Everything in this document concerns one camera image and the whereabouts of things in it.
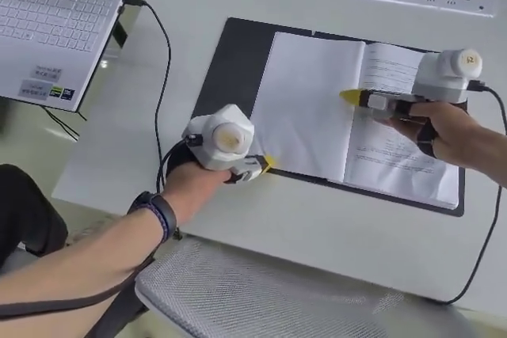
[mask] laptop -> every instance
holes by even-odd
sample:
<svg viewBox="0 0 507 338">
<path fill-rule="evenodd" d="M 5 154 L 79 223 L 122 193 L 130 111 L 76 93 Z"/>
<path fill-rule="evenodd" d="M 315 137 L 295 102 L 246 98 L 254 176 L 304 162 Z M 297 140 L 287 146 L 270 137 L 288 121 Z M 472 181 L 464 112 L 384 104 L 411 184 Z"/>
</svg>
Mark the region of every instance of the laptop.
<svg viewBox="0 0 507 338">
<path fill-rule="evenodd" d="M 0 97 L 77 111 L 122 0 L 0 0 Z"/>
</svg>

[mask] laptop sticker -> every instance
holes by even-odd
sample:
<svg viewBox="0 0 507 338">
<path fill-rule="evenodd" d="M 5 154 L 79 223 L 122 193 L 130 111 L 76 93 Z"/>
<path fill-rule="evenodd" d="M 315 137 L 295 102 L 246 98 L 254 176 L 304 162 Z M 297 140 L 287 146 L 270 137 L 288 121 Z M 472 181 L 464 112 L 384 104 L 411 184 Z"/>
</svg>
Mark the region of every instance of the laptop sticker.
<svg viewBox="0 0 507 338">
<path fill-rule="evenodd" d="M 34 79 L 25 79 L 21 83 L 19 89 L 19 97 L 25 97 L 30 99 L 37 99 L 38 101 L 45 101 L 48 99 L 49 92 L 51 91 L 53 84 L 48 82 L 36 81 Z"/>
<path fill-rule="evenodd" d="M 63 89 L 62 99 L 65 101 L 70 101 L 74 96 L 74 90 L 72 89 Z"/>
<path fill-rule="evenodd" d="M 50 97 L 60 98 L 60 95 L 62 95 L 63 87 L 57 87 L 53 86 L 51 89 L 51 92 L 49 93 Z"/>
<path fill-rule="evenodd" d="M 62 76 L 62 69 L 57 67 L 48 67 L 37 65 L 32 70 L 30 77 L 35 79 L 42 79 L 43 81 L 58 82 Z"/>
</svg>

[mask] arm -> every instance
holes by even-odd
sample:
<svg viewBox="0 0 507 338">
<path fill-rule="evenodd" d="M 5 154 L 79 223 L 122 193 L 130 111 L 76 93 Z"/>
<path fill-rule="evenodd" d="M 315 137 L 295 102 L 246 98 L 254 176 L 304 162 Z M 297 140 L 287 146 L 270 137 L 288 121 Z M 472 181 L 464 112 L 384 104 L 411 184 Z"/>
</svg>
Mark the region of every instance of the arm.
<svg viewBox="0 0 507 338">
<path fill-rule="evenodd" d="M 174 209 L 178 224 L 190 220 L 229 176 L 196 164 L 176 168 L 162 196 Z M 151 211 L 123 217 L 106 231 L 2 277 L 0 304 L 81 298 L 105 291 L 125 280 L 161 239 L 162 227 Z M 0 322 L 0 336 L 82 338 L 113 299 L 82 310 Z"/>
<path fill-rule="evenodd" d="M 467 144 L 468 165 L 507 188 L 507 136 L 481 128 Z"/>
<path fill-rule="evenodd" d="M 461 108 L 447 103 L 415 104 L 412 116 L 430 118 L 439 137 L 433 151 L 440 160 L 486 174 L 507 187 L 507 137 L 480 126 Z M 389 120 L 388 125 L 416 141 L 421 125 Z"/>
</svg>

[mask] open book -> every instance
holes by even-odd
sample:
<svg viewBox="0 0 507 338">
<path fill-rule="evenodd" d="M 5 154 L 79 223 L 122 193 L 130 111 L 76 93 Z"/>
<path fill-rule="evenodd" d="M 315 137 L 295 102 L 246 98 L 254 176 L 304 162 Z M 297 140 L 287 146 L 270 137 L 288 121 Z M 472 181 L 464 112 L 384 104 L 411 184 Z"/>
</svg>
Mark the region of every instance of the open book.
<svg viewBox="0 0 507 338">
<path fill-rule="evenodd" d="M 339 97 L 409 93 L 423 54 L 389 44 L 275 35 L 253 107 L 253 154 L 277 168 L 436 207 L 459 204 L 459 169 Z"/>
</svg>

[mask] desk surface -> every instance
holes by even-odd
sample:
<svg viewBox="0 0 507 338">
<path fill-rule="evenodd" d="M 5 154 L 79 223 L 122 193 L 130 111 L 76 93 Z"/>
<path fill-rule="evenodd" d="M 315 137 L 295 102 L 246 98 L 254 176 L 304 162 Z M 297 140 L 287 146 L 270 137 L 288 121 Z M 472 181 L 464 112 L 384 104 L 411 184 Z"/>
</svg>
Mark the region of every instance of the desk surface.
<svg viewBox="0 0 507 338">
<path fill-rule="evenodd" d="M 229 16 L 430 50 L 470 46 L 483 79 L 507 99 L 505 13 L 468 17 L 366 0 L 148 0 L 170 34 L 173 62 L 160 115 L 168 150 L 189 121 Z M 54 197 L 124 214 L 157 172 L 154 109 L 167 51 L 149 10 L 139 15 L 116 73 Z M 500 130 L 495 100 L 473 95 L 470 112 Z M 449 299 L 468 279 L 494 212 L 496 185 L 468 172 L 465 215 L 454 218 L 284 177 L 224 187 L 184 231 L 364 279 Z M 501 208 L 501 214 L 507 207 Z M 461 306 L 507 316 L 507 218 L 501 218 Z"/>
</svg>

